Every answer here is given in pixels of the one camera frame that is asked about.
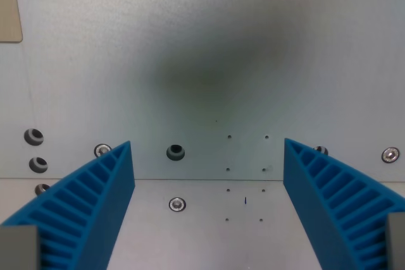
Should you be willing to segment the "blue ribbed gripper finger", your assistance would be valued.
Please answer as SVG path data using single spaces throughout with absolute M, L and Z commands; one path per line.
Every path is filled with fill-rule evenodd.
M 404 197 L 304 144 L 284 141 L 283 185 L 322 269 L 387 269 L 387 216 Z
M 36 226 L 41 269 L 106 269 L 135 188 L 130 142 L 88 162 L 2 226 Z

